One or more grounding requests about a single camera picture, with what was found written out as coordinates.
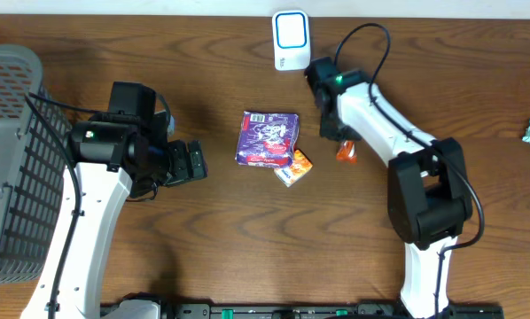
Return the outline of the red white snack bar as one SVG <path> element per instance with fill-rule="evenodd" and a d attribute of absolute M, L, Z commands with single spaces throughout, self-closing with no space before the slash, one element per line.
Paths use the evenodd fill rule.
<path fill-rule="evenodd" d="M 355 164 L 357 162 L 355 142 L 351 140 L 343 141 L 340 144 L 336 159 L 340 162 Z"/>

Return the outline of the small orange box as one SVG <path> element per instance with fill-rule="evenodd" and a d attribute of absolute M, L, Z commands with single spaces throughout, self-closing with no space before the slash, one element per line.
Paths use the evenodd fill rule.
<path fill-rule="evenodd" d="M 306 175 L 312 167 L 313 163 L 308 157 L 301 150 L 296 150 L 292 164 L 288 167 L 276 168 L 274 173 L 286 187 L 291 187 Z"/>

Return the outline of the purple snack bag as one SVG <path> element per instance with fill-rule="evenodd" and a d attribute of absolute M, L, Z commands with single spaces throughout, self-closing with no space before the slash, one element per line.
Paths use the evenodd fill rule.
<path fill-rule="evenodd" d="M 300 130 L 296 113 L 245 111 L 235 160 L 239 165 L 284 168 L 292 164 Z"/>

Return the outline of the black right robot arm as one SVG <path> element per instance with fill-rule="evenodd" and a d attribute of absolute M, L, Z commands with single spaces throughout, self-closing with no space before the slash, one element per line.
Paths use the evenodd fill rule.
<path fill-rule="evenodd" d="M 321 111 L 320 135 L 363 140 L 386 165 L 387 213 L 405 244 L 405 311 L 412 318 L 442 317 L 450 248 L 472 217 L 461 145 L 418 129 L 364 73 L 342 73 L 329 57 L 311 61 L 304 75 Z"/>

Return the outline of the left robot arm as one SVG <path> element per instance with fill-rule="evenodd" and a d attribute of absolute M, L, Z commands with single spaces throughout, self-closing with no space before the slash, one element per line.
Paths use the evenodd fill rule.
<path fill-rule="evenodd" d="M 99 318 L 105 267 L 121 209 L 150 201 L 160 188 L 207 177 L 197 140 L 170 141 L 175 130 L 164 97 L 115 82 L 107 111 L 92 111 L 52 138 L 66 163 L 57 224 L 24 318 Z"/>

